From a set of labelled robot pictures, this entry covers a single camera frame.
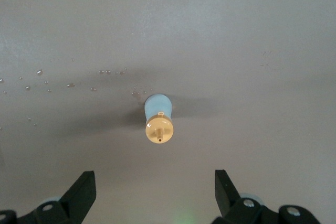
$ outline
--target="bottle cap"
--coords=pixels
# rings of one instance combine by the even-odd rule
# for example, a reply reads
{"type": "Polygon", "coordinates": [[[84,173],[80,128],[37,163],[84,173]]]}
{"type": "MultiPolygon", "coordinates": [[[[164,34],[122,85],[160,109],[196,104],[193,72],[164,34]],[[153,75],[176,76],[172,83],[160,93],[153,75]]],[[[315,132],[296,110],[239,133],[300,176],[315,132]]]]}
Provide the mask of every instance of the bottle cap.
{"type": "Polygon", "coordinates": [[[146,122],[146,135],[153,143],[163,144],[173,136],[173,133],[172,120],[163,112],[152,116],[146,122]]]}

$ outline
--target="metal screw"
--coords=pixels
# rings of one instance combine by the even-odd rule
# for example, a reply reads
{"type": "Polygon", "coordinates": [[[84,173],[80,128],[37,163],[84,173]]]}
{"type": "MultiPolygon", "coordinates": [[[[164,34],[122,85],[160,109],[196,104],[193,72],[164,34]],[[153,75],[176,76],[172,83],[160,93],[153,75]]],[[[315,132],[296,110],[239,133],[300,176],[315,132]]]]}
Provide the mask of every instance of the metal screw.
{"type": "Polygon", "coordinates": [[[250,199],[245,199],[244,200],[244,205],[247,206],[247,207],[254,207],[254,203],[250,199]]]}
{"type": "Polygon", "coordinates": [[[296,209],[295,207],[288,207],[287,211],[294,216],[300,216],[300,212],[298,209],[296,209]]]}

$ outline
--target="gray surface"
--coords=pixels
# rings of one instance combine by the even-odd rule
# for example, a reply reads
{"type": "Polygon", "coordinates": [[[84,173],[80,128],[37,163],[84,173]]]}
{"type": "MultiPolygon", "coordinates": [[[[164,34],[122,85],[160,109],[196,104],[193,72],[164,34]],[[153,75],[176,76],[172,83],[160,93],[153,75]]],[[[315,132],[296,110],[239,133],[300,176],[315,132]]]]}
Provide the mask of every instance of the gray surface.
{"type": "Polygon", "coordinates": [[[94,169],[84,223],[210,223],[226,169],[272,210],[335,223],[335,13],[335,0],[0,0],[0,209],[25,214],[94,169]],[[154,93],[173,101],[162,145],[141,125],[154,93]]]}

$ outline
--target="water droplet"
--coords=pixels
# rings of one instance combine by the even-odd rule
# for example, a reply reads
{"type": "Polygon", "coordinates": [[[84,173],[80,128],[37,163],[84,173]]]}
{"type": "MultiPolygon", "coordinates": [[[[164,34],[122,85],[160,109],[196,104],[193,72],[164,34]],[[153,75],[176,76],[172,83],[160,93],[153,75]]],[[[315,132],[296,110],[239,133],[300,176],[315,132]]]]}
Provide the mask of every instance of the water droplet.
{"type": "Polygon", "coordinates": [[[132,96],[135,97],[137,100],[140,100],[140,99],[141,99],[141,95],[140,95],[139,92],[133,91],[133,92],[132,92],[132,96]]]}

